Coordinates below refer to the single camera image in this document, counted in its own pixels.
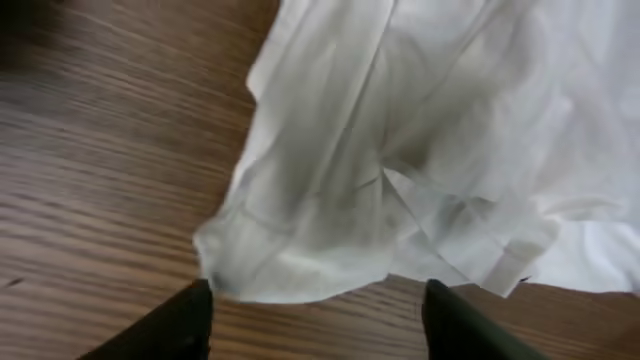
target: crumpled white fabric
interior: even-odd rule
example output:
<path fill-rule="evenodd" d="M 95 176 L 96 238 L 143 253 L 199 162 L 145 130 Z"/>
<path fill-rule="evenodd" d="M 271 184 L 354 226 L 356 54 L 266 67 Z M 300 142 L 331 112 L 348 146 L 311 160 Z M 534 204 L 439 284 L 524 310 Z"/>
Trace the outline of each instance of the crumpled white fabric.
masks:
<path fill-rule="evenodd" d="M 203 275 L 241 301 L 395 273 L 640 290 L 640 2 L 283 1 Z"/>

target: white fabric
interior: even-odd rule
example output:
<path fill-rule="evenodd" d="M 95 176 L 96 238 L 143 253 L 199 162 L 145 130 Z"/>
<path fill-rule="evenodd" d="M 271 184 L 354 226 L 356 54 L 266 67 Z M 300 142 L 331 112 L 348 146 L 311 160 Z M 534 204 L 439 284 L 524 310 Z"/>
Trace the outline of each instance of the white fabric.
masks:
<path fill-rule="evenodd" d="M 226 201 L 195 235 L 238 300 L 389 272 L 640 290 L 640 2 L 283 1 Z"/>

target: brown wooden surface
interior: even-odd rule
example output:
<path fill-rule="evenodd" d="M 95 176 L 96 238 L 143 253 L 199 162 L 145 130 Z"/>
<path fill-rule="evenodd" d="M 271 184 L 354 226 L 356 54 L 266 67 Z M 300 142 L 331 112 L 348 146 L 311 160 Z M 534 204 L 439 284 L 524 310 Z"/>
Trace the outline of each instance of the brown wooden surface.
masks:
<path fill-rule="evenodd" d="M 0 359 L 72 359 L 197 275 L 195 227 L 253 111 L 244 80 L 277 4 L 0 1 Z M 421 359 L 422 284 L 310 305 L 219 301 L 216 359 Z M 640 304 L 459 290 L 555 359 L 640 358 Z"/>

